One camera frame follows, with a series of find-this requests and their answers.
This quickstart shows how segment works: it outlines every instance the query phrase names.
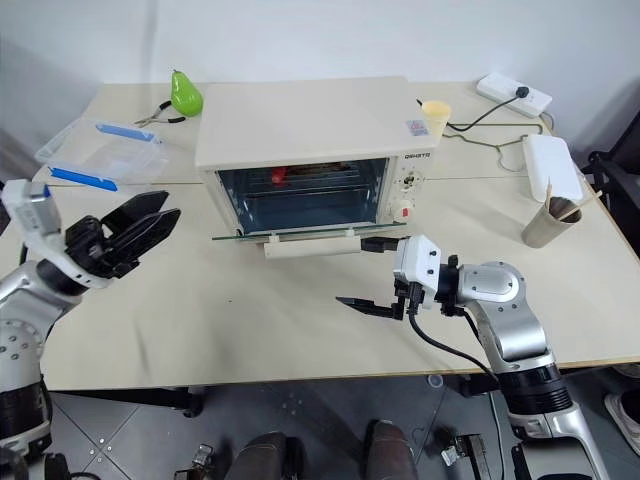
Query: white table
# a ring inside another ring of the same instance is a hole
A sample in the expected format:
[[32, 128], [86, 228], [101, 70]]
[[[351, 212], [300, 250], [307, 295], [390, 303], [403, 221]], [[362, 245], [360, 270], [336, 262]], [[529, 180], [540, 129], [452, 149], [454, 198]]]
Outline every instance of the white table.
[[[128, 121], [144, 116], [147, 104], [122, 93], [136, 88], [155, 92], [150, 106], [164, 99], [158, 92], [166, 87], [107, 85], [88, 112], [112, 121], [126, 120], [125, 113]], [[455, 121], [491, 106], [467, 85], [416, 89], [423, 99], [444, 99], [454, 112], [465, 113], [454, 113]], [[528, 123], [510, 111], [496, 112], [492, 120]], [[188, 139], [197, 130], [197, 119], [189, 122], [161, 125], [167, 141], [187, 142], [185, 152], [193, 149]], [[478, 128], [468, 136], [502, 143], [514, 133], [522, 134]], [[640, 264], [604, 208], [594, 202], [580, 224], [547, 247], [526, 247], [519, 234], [539, 205], [530, 198], [525, 174], [500, 169], [491, 149], [454, 142], [443, 141], [437, 152], [413, 232], [427, 234], [462, 263], [503, 260], [520, 269], [531, 308], [562, 366], [640, 360]], [[518, 155], [511, 151], [508, 161], [517, 163]], [[43, 361], [51, 389], [476, 371], [424, 344], [407, 322], [364, 316], [334, 300], [390, 303], [391, 254], [266, 261], [255, 244], [213, 242], [212, 236], [226, 231], [222, 220], [186, 154], [176, 162], [161, 180], [167, 183], [158, 186], [170, 192], [168, 206], [182, 209], [176, 230], [142, 257], [137, 270], [105, 291], [89, 292], [55, 327]], [[66, 226], [87, 213], [104, 215], [123, 200], [88, 187], [59, 186], [53, 194]], [[15, 265], [19, 244], [10, 226], [0, 238], [4, 271]], [[485, 358], [463, 319], [444, 318], [434, 309], [423, 312], [419, 323], [435, 338]]]

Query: sticker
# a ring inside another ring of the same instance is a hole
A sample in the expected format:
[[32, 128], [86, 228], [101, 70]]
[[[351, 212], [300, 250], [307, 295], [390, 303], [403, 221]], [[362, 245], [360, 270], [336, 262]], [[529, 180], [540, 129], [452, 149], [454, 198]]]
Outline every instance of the sticker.
[[419, 137], [420, 135], [429, 135], [427, 126], [424, 124], [424, 120], [408, 120], [407, 127], [409, 127], [409, 131], [414, 137]]

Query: pliers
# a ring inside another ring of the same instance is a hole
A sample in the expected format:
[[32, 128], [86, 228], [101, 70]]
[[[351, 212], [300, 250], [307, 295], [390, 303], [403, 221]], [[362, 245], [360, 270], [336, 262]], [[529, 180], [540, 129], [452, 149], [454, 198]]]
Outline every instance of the pliers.
[[162, 111], [166, 110], [170, 106], [171, 106], [171, 100], [167, 100], [166, 102], [161, 103], [160, 106], [156, 109], [156, 111], [153, 112], [153, 115], [143, 118], [141, 120], [138, 120], [137, 122], [134, 122], [134, 125], [136, 125], [138, 128], [142, 128], [142, 127], [146, 127], [151, 122], [158, 122], [158, 123], [184, 122], [186, 120], [186, 117], [158, 118], [158, 116], [162, 113]]

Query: white wall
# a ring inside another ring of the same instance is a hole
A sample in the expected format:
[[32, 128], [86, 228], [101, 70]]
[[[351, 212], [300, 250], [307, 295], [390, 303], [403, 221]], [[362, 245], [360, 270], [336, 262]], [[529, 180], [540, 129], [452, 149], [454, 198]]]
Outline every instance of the white wall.
[[638, 18], [637, 0], [2, 0], [0, 133], [32, 153], [101, 82], [172, 68], [197, 81], [500, 71], [554, 97], [574, 152], [608, 148], [640, 109]]

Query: chopstick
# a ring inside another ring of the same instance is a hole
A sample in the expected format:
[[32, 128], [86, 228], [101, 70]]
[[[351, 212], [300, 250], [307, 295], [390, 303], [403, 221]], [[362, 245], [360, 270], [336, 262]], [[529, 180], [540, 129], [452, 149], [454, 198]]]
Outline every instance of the chopstick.
[[580, 205], [578, 205], [577, 207], [572, 208], [571, 210], [569, 210], [567, 213], [565, 213], [564, 215], [561, 215], [560, 217], [558, 217], [558, 221], [561, 222], [563, 221], [565, 218], [570, 217], [571, 215], [573, 215], [574, 213], [576, 213], [578, 210], [580, 210], [582, 207], [584, 207], [587, 203], [595, 200], [596, 198], [600, 198], [602, 196], [602, 190], [598, 190], [598, 193], [596, 193], [595, 195], [587, 198], [584, 202], [582, 202]]

